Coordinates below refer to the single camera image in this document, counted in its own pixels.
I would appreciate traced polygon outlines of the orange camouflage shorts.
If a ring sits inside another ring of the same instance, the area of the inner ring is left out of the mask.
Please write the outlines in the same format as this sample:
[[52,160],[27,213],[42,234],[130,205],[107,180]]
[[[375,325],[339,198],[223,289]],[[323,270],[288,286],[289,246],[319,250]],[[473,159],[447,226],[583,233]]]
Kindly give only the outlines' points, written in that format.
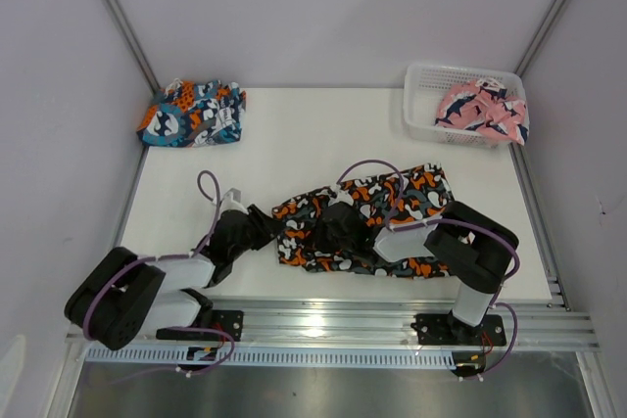
[[[353,198],[360,218],[379,228],[391,223],[409,223],[441,213],[455,198],[442,167],[426,163],[362,179],[338,183]],[[323,186],[295,196],[272,209],[272,218],[283,224],[276,237],[278,260],[308,272],[351,272],[398,278],[443,277],[448,267],[432,256],[401,260],[379,269],[367,267],[342,253],[323,253],[313,246],[316,220],[328,207],[330,189]]]

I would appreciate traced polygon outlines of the blue orange patterned shorts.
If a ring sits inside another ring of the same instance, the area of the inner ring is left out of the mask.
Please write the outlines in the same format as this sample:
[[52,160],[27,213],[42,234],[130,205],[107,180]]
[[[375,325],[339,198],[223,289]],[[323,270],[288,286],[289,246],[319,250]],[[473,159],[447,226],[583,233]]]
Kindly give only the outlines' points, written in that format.
[[136,134],[149,147],[197,148],[237,143],[247,95],[238,83],[176,79],[158,90]]

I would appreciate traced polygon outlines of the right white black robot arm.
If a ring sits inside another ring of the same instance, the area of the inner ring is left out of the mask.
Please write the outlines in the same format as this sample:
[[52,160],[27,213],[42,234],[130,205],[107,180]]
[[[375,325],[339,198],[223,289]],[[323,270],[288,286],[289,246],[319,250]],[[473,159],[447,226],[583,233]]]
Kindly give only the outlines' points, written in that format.
[[418,222],[373,228],[346,203],[322,212],[313,230],[313,247],[340,252],[379,269],[398,261],[432,256],[460,281],[447,320],[449,335],[459,343],[479,336],[483,319],[505,280],[520,267],[517,237],[501,224],[454,201],[439,215]]

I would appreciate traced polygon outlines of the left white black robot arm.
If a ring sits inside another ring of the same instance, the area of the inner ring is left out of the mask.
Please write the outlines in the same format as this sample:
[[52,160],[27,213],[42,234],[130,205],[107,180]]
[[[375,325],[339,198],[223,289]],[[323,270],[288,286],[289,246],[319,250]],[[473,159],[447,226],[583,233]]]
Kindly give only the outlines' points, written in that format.
[[110,350],[159,330],[203,339],[213,327],[213,305],[200,291],[223,282],[241,255],[264,248],[281,230],[281,222],[250,205],[223,210],[189,254],[141,257],[115,247],[71,294],[64,315],[85,339]]

